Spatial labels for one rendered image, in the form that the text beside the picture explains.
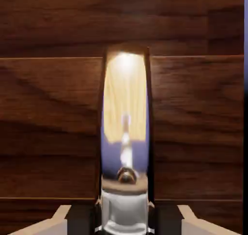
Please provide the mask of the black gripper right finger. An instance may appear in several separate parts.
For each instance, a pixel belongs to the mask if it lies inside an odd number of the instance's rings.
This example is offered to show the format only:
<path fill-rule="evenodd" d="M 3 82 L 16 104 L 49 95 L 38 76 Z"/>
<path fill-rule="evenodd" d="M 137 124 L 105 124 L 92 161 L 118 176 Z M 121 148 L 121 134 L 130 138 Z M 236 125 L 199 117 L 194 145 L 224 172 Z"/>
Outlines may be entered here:
<path fill-rule="evenodd" d="M 196 217 L 188 205 L 148 203 L 148 235 L 240 235 Z"/>

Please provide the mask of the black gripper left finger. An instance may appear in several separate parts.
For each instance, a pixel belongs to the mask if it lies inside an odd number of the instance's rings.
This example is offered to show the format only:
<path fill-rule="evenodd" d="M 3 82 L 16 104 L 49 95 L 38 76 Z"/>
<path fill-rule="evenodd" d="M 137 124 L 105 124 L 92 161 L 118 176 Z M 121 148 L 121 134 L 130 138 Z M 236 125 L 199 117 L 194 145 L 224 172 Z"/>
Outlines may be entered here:
<path fill-rule="evenodd" d="M 100 199 L 37 199 L 38 210 L 26 200 L 16 221 L 32 221 L 8 235 L 95 235 L 101 224 Z"/>

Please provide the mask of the curved shiny metal handle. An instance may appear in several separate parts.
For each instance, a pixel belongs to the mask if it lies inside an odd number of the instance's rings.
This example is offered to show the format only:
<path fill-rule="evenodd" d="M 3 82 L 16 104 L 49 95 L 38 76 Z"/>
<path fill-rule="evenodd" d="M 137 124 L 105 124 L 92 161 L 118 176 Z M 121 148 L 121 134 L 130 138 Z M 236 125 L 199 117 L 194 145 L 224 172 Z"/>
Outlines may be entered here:
<path fill-rule="evenodd" d="M 104 58 L 100 115 L 101 223 L 108 235 L 149 235 L 151 65 L 147 47 L 119 44 Z"/>

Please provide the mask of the dark wood cabinet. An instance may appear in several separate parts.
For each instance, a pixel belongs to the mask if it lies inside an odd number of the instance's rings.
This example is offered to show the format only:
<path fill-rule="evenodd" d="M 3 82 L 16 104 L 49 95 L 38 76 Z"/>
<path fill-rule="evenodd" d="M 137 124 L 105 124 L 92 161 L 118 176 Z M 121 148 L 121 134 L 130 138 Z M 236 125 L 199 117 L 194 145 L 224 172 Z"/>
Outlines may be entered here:
<path fill-rule="evenodd" d="M 244 0 L 0 0 L 0 59 L 242 56 Z"/>

